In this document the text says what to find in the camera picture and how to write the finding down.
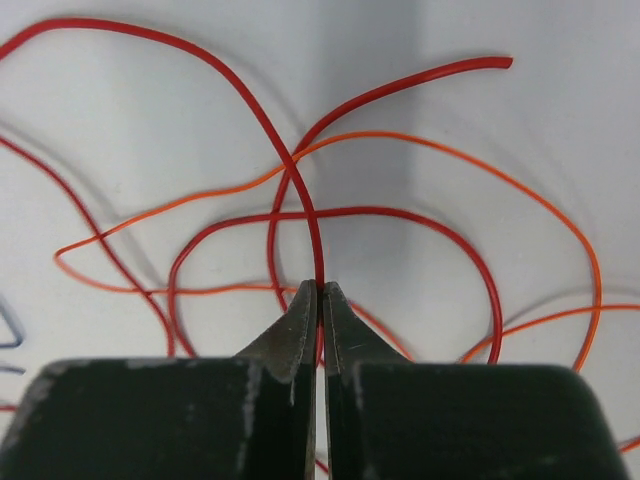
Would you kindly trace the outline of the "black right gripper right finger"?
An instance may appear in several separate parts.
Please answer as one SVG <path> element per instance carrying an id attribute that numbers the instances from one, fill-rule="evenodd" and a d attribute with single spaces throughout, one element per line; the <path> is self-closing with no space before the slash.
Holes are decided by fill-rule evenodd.
<path id="1" fill-rule="evenodd" d="M 334 479 L 625 479 L 600 404 L 553 365 L 414 363 L 323 292 Z"/>

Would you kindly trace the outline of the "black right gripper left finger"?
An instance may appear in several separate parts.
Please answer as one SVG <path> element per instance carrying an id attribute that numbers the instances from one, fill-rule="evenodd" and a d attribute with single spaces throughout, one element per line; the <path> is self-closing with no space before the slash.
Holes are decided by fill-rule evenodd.
<path id="1" fill-rule="evenodd" d="M 311 479 L 318 288 L 227 358 L 44 367 L 1 444 L 5 479 Z"/>

